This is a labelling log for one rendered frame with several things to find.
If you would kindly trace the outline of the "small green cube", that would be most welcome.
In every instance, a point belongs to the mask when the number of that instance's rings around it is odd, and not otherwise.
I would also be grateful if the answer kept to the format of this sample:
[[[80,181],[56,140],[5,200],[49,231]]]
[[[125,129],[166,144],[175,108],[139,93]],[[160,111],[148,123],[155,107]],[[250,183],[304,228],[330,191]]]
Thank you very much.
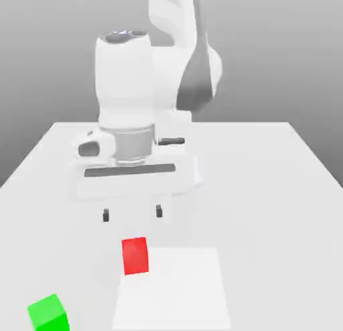
[[[70,331],[66,310],[54,293],[27,307],[33,331]]]

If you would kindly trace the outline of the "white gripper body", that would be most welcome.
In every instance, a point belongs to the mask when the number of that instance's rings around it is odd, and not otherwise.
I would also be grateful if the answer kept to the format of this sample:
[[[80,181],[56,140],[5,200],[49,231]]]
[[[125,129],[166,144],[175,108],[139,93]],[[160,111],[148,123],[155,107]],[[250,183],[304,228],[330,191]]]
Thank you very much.
[[[188,160],[137,167],[106,167],[99,161],[73,159],[75,195],[80,200],[105,200],[182,194],[188,190]]]

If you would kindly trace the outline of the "small red cube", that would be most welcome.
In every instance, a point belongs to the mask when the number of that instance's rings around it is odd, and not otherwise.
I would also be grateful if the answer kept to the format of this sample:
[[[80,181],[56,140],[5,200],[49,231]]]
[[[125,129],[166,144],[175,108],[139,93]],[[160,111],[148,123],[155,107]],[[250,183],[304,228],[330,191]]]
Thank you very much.
[[[149,271],[149,256],[146,238],[123,239],[121,244],[124,274],[147,273]]]

